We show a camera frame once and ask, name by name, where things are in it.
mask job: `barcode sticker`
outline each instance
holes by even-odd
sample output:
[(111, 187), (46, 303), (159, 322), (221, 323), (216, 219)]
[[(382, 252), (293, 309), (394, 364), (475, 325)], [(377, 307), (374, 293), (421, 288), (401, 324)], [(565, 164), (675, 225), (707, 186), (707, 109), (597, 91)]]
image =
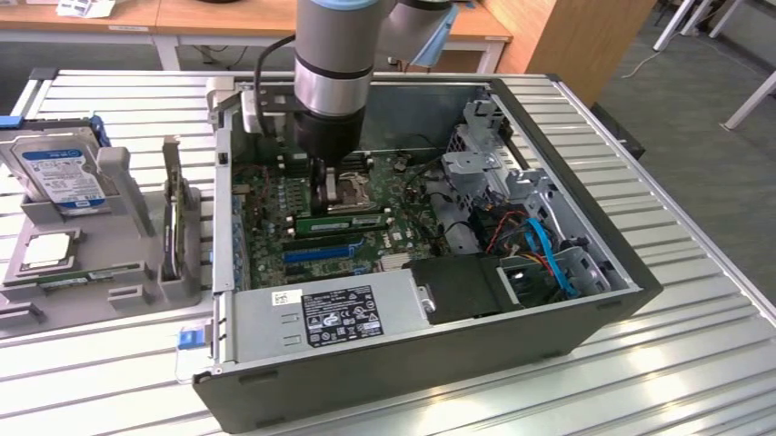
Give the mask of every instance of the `barcode sticker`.
[(302, 290), (290, 289), (289, 291), (278, 291), (272, 293), (272, 305), (282, 306), (285, 304), (296, 304), (302, 302)]
[(145, 25), (110, 25), (109, 29), (118, 30), (121, 32), (149, 32), (149, 27)]

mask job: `desk leg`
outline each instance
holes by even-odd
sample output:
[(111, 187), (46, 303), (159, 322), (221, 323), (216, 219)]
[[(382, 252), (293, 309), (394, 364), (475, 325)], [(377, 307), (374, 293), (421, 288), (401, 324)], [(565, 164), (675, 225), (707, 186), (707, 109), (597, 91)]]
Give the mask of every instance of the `desk leg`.
[(719, 23), (715, 26), (715, 30), (712, 30), (712, 32), (708, 34), (708, 37), (710, 38), (716, 38), (718, 37), (719, 33), (723, 30), (723, 27), (726, 26), (726, 23), (728, 22), (728, 20), (732, 17), (732, 13), (736, 12), (736, 9), (742, 5), (742, 3), (743, 3), (743, 0), (735, 0), (734, 4), (731, 5), (731, 9), (728, 9), (728, 12), (719, 19)]
[(691, 10), (694, 3), (695, 3), (695, 0), (684, 0), (684, 2), (682, 2), (682, 6), (679, 7), (678, 13), (675, 14), (674, 18), (671, 19), (671, 23), (668, 23), (668, 27), (666, 28), (664, 32), (662, 33), (660, 38), (658, 38), (658, 42), (652, 46), (652, 50), (655, 50), (656, 52), (660, 52), (666, 49), (666, 46), (668, 45), (668, 40), (674, 36), (675, 30), (678, 30), (678, 27), (679, 27), (679, 23), (682, 23), (682, 19), (684, 18), (684, 15), (688, 14), (688, 11)]
[(175, 35), (154, 35), (154, 45), (162, 61), (162, 69), (166, 71), (181, 71), (178, 61), (178, 37)]
[(488, 44), (488, 48), (483, 52), (483, 58), (480, 59), (480, 65), (477, 67), (479, 74), (496, 73), (501, 54), (505, 52), (505, 45), (504, 41), (493, 41)]
[(755, 93), (742, 105), (736, 113), (732, 115), (730, 120), (723, 124), (723, 126), (732, 130), (739, 127), (743, 119), (752, 113), (760, 102), (768, 97), (768, 94), (776, 90), (776, 72), (766, 80), (766, 83), (756, 89)]
[(706, 13), (708, 12), (708, 6), (711, 6), (711, 5), (712, 5), (712, 0), (704, 0), (702, 2), (702, 5), (695, 10), (695, 14), (692, 14), (691, 20), (684, 25), (684, 28), (682, 29), (683, 36), (687, 36), (691, 34), (692, 29), (695, 29), (695, 26), (699, 25), (702, 18), (706, 17)]

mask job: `aluminum extrusion table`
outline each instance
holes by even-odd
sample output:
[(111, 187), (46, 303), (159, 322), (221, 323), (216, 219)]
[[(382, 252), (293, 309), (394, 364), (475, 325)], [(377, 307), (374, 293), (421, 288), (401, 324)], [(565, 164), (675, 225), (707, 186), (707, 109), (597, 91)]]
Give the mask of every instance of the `aluminum extrusion table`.
[[(212, 75), (62, 71), (54, 80), (29, 83), (14, 112), (35, 118), (99, 111), (114, 144), (133, 152), (133, 175), (147, 190), (165, 179), (159, 138), (182, 135), (185, 174), (213, 199), (205, 102)], [(543, 75), (501, 77), (664, 283), (664, 293), (568, 356), (250, 434), (774, 431), (774, 307), (568, 87)], [(520, 138), (516, 144), (537, 164)], [(0, 258), (7, 259), (22, 223), (21, 186), (7, 171), (0, 193)], [(205, 201), (206, 248), (212, 217), (213, 204)], [(203, 253), (209, 275), (207, 258)], [(178, 384), (174, 375), (178, 330), (207, 318), (207, 300), (185, 310), (2, 341), (0, 434), (221, 434), (191, 386)], [(524, 333), (513, 345), (529, 340)]]

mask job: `motherboard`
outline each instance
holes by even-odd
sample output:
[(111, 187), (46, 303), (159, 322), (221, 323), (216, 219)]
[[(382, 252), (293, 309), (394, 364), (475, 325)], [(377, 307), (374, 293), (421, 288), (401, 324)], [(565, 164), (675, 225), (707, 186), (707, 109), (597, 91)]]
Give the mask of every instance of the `motherboard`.
[(400, 269), (449, 252), (444, 229), (420, 180), (433, 158), (354, 154), (329, 214), (309, 213), (309, 169), (297, 163), (237, 164), (233, 220), (244, 271), (237, 282), (266, 288)]

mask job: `paper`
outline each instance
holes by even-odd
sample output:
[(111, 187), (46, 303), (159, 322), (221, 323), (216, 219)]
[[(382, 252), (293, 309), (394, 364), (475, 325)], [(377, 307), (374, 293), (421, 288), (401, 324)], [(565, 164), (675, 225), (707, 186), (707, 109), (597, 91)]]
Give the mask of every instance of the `paper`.
[(59, 0), (58, 15), (107, 18), (115, 3), (115, 0)]

